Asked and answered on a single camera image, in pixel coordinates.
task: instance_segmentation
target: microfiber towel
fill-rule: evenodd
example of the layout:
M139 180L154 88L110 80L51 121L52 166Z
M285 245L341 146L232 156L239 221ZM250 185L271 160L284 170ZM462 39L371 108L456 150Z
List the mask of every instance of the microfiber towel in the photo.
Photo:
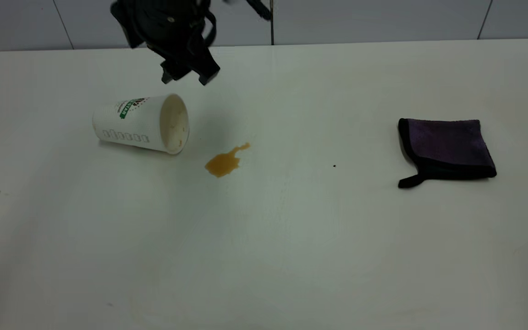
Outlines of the microfiber towel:
M496 176L496 167L480 133L480 121L400 119L398 132L418 171L416 176L399 181L399 188L411 188L427 179Z

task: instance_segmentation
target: purple cloth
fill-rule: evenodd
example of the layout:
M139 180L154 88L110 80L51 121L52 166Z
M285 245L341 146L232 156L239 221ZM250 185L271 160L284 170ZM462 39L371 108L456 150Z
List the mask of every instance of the purple cloth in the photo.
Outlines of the purple cloth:
M408 119L411 148L419 157L456 165L494 167L480 121L418 121Z

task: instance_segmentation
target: tile grout line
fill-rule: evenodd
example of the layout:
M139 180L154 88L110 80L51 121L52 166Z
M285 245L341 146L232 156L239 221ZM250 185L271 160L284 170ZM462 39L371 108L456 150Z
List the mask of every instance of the tile grout line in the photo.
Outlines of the tile grout line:
M492 7L492 1L493 0L490 0L490 4L488 4L488 10L486 11L486 15L484 16L484 21L482 22L482 26L480 27L480 32L478 32L478 38L476 38L476 40L480 40L482 30L484 30L484 25L486 24L486 19L488 18L488 13L490 13L490 8Z
M69 36L69 32L66 30L65 22L62 20L61 12L58 10L58 6L56 5L56 1L52 0L52 3L54 4L54 7L56 8L56 12L58 13L58 17L60 18L60 22L62 23L62 27L65 28L66 37L69 39L69 43L71 43L71 48L74 49L75 46L73 46L73 42L71 41L71 36Z
M274 0L270 0L270 44L274 46Z

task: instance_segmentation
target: white paper cup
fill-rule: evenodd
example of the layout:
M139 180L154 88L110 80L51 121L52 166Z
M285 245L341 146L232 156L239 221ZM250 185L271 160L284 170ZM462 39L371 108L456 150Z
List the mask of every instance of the white paper cup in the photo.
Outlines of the white paper cup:
M180 96L170 94L99 107L93 129L103 141L177 154L187 143L189 117Z

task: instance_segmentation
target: cup opening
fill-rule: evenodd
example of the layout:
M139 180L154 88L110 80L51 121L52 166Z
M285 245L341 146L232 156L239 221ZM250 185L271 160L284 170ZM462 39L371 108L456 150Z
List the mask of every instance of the cup opening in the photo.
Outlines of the cup opening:
M170 94L160 110L160 135L166 152L181 152L189 136L189 117L182 98Z

